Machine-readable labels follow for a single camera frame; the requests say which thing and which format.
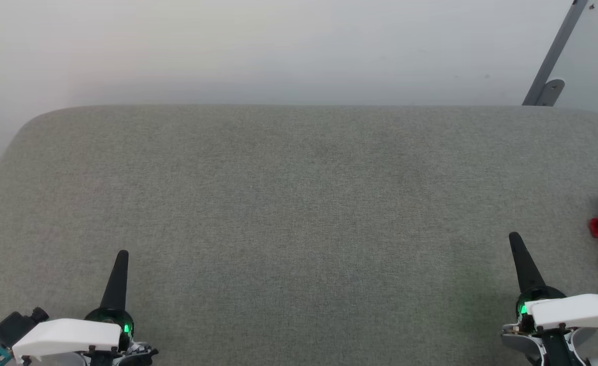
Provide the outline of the grey metal post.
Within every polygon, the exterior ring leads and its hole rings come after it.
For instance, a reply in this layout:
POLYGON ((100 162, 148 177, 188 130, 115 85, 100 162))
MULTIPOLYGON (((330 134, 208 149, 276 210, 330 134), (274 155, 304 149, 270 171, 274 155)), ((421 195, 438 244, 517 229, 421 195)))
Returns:
POLYGON ((582 12, 584 12, 587 3, 588 0, 572 0, 571 6, 569 7, 565 18, 556 33, 549 51, 545 55, 544 60, 541 63, 528 92, 525 95, 522 106, 534 106, 543 86, 552 79, 561 78, 551 77, 552 72, 556 67, 557 61, 559 60, 562 51, 568 43, 568 40, 570 39, 570 36, 572 35, 572 32, 577 25, 582 12))

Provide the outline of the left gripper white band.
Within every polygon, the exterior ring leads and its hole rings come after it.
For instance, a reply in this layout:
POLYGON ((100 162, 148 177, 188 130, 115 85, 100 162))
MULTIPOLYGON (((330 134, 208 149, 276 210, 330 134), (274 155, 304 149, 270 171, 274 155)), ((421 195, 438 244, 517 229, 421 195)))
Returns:
POLYGON ((101 306, 82 320, 61 318, 38 324, 12 347, 17 363, 74 354, 83 366, 152 366, 159 350, 133 339, 135 324, 126 310, 129 252, 120 250, 101 306))

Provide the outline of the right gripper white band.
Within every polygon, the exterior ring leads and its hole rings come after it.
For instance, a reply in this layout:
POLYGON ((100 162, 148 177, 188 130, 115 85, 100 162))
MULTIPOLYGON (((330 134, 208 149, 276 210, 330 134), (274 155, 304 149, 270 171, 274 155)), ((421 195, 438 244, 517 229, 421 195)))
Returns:
POLYGON ((564 296, 546 286, 520 234, 510 232, 509 242, 520 295, 517 322, 501 328, 503 345, 531 366, 598 366, 598 357, 579 353, 598 332, 598 293, 564 296))

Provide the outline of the grey metal post bracket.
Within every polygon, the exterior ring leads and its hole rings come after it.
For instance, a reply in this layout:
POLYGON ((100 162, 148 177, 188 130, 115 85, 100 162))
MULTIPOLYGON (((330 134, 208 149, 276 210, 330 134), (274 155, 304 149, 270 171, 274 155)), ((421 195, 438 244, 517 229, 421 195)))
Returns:
POLYGON ((565 87, 565 81, 561 78, 556 78, 548 81, 542 88, 540 95, 538 95, 534 106, 552 107, 556 104, 559 96, 565 87))

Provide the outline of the grey fabric sofa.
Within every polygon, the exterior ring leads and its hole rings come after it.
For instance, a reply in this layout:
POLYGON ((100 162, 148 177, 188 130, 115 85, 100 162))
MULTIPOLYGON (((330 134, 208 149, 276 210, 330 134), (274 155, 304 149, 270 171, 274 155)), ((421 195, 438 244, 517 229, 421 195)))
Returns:
POLYGON ((0 158, 0 321, 96 308, 119 250, 155 366, 525 366, 519 232, 598 288, 598 114, 88 106, 0 158))

